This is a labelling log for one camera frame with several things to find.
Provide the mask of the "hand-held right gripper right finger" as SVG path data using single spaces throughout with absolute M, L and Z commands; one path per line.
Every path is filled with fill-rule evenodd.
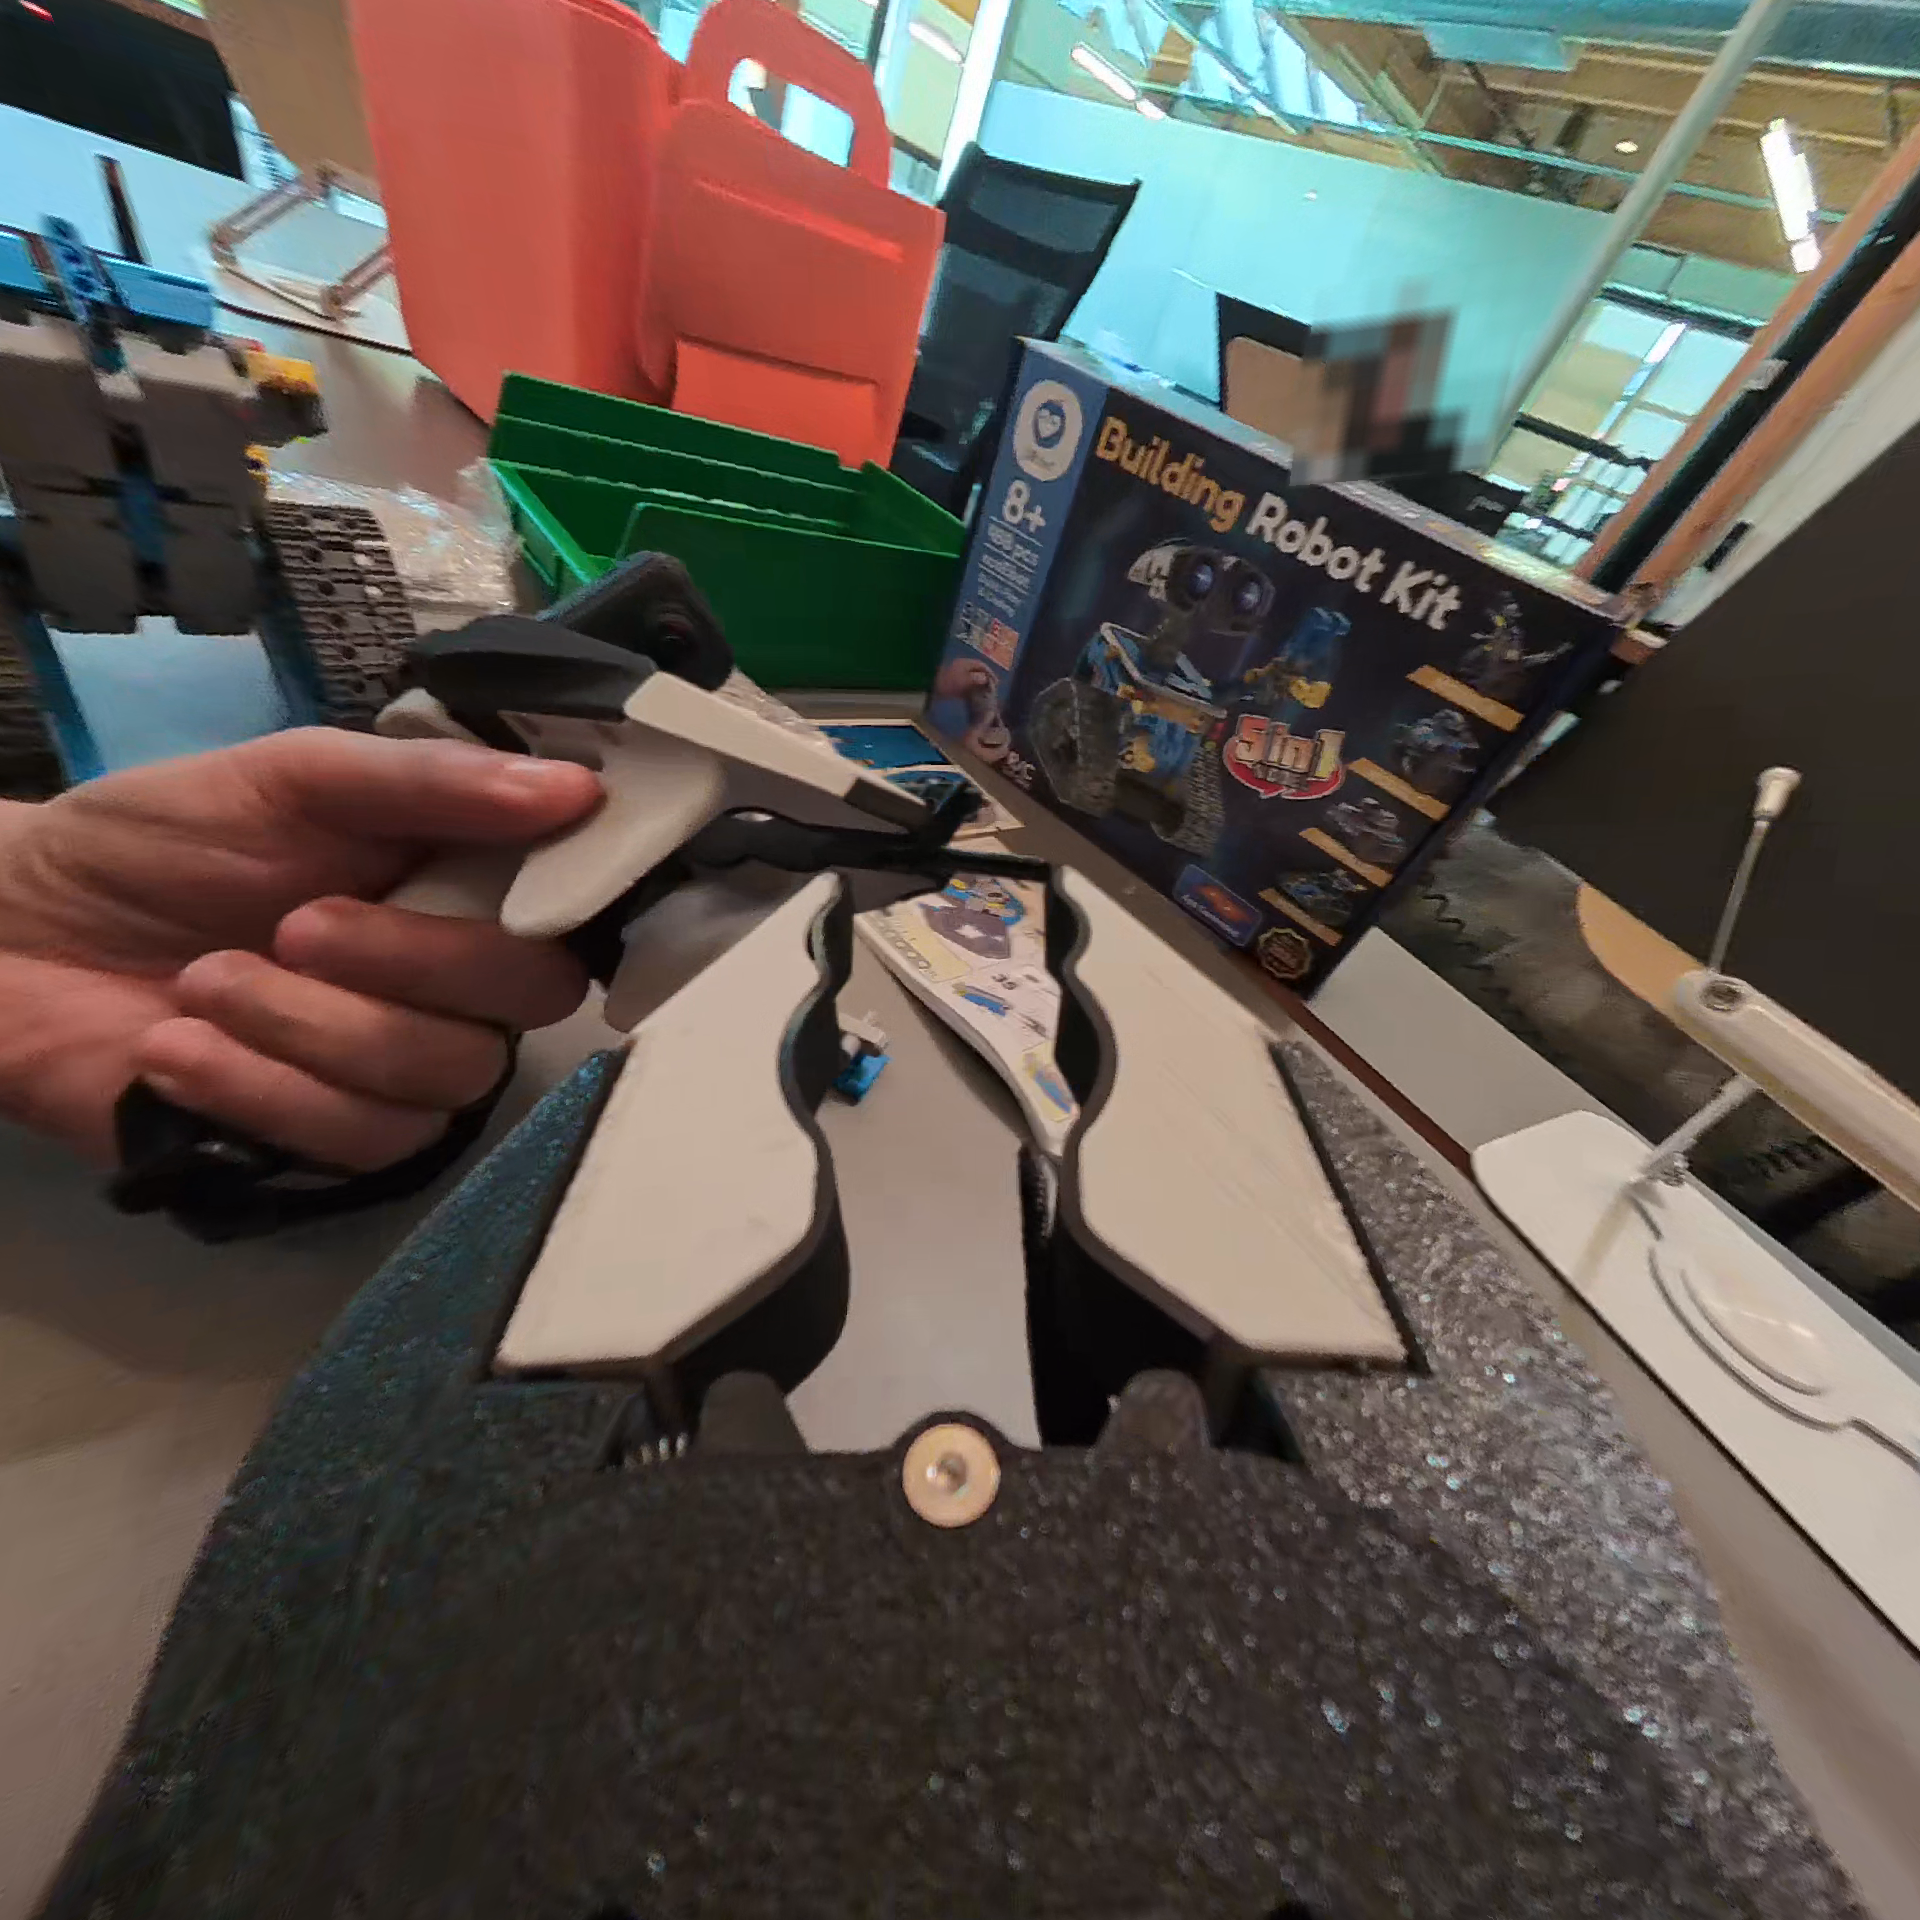
M 1145 1312 L 1223 1364 L 1407 1371 L 1418 1351 L 1278 1035 L 1091 875 L 1047 879 L 1058 1224 L 1097 1340 Z

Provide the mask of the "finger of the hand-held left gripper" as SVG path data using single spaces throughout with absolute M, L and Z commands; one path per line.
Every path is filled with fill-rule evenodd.
M 901 832 L 715 821 L 638 881 L 610 911 L 603 1019 L 634 1031 L 698 973 L 733 954 L 815 875 L 841 873 L 855 911 L 907 895 L 920 875 L 881 871 L 874 855 Z
M 670 674 L 643 680 L 618 733 L 621 835 L 695 835 L 741 810 L 881 832 L 933 823 L 931 805 L 815 733 Z

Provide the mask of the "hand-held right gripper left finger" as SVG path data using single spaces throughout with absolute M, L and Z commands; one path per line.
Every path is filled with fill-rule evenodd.
M 847 882 L 808 879 L 638 1019 L 494 1377 L 629 1378 L 698 1410 L 722 1377 L 792 1394 L 825 1363 L 851 1280 L 819 1115 L 851 947 Z

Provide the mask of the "black connector piece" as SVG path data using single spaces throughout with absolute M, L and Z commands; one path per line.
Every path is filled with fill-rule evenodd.
M 947 884 L 963 871 L 963 857 L 953 850 L 953 837 L 975 823 L 983 794 L 965 778 L 949 785 L 923 823 L 907 832 L 885 837 L 874 855 L 885 873 L 920 875 L 931 884 Z

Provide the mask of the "white desk lamp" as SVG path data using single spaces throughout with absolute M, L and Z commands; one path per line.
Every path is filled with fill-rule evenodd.
M 1917 1103 L 1723 964 L 1800 779 L 1784 767 L 1761 776 L 1711 959 L 1658 1000 L 1728 1066 L 1721 1088 L 1661 1144 L 1574 1112 L 1478 1148 L 1473 1175 L 1528 1249 L 1917 1649 L 1917 1367 L 1689 1163 L 1711 1129 L 1768 1097 L 1917 1208 Z

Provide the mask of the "grey desk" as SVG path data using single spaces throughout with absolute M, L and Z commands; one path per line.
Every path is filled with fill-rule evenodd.
M 971 1409 L 1037 1436 L 1021 1328 L 1021 1108 L 862 954 L 855 1008 L 897 1060 L 825 1135 L 848 1178 L 848 1344 L 801 1392 L 817 1442 L 874 1448 Z M 1307 1047 L 1495 1245 L 1610 1385 L 1723 1609 L 1758 1716 L 1875 1915 L 1917 1915 L 1917 1657 L 1479 1195 L 1427 1092 Z M 446 1192 L 205 1249 L 104 1208 L 62 1148 L 5 1127 L 5 1915 L 34 1915 L 139 1701 L 224 1488 L 285 1387 Z

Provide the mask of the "person's left hand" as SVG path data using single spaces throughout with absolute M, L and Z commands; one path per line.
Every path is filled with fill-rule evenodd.
M 323 1168 L 414 1157 L 497 1088 L 512 1039 L 582 1008 L 589 973 L 391 891 L 599 800 L 576 764 L 317 728 L 8 802 L 5 1120 L 109 1165 L 139 1081 Z

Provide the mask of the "sticker sheet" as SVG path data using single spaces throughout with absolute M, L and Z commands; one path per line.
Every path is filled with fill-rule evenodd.
M 957 828 L 952 837 L 957 847 L 999 847 L 1007 832 L 1022 828 L 1007 805 L 990 797 L 911 719 L 831 719 L 821 725 L 821 733 L 841 757 L 929 808 L 947 805 L 952 795 L 967 795 L 971 813 Z

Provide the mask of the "green storage bin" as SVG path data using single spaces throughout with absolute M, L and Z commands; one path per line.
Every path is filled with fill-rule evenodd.
M 662 554 L 763 689 L 929 685 L 969 538 L 885 466 L 522 373 L 488 461 L 553 596 Z

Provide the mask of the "clear bubble wrap bag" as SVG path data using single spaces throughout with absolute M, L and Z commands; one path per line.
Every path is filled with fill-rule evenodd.
M 439 492 L 278 471 L 270 499 L 370 512 L 391 548 L 419 634 L 451 631 L 519 605 L 518 535 L 485 459 L 461 468 Z

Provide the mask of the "instruction booklet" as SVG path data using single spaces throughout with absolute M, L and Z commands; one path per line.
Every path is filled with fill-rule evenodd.
M 1037 1148 L 1056 1161 L 1077 1103 L 1055 1058 L 1063 989 L 1045 931 L 1039 882 L 978 873 L 855 917 L 855 935 L 997 1073 Z

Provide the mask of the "robot kit box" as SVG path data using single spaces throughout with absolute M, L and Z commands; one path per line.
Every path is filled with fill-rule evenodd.
M 1610 664 L 1610 595 L 1022 340 L 926 719 L 1314 995 Z

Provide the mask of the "wooden table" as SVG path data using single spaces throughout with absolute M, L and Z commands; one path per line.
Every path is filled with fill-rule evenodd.
M 1576 923 L 1594 960 L 1643 1000 L 1667 1001 L 1675 980 L 1701 970 L 1691 954 L 1584 881 L 1576 889 Z

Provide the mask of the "black office chair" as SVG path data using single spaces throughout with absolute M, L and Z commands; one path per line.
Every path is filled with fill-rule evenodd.
M 999 444 L 1021 344 L 1055 344 L 1142 183 L 1053 173 L 971 143 L 939 199 L 939 249 L 890 468 L 965 519 Z

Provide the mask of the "partly built toy robot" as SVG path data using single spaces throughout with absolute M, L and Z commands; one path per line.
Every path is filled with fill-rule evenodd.
M 311 365 L 222 335 L 216 300 L 88 244 L 2 232 L 2 794 L 105 770 L 58 636 L 251 637 L 294 728 L 370 732 L 416 642 L 377 517 L 273 496 L 325 435 Z

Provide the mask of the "black partition panel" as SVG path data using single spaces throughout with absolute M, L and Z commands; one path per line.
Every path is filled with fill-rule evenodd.
M 1917 429 L 1601 695 L 1501 828 L 1705 959 L 1768 769 L 1800 776 L 1737 939 L 1917 938 Z

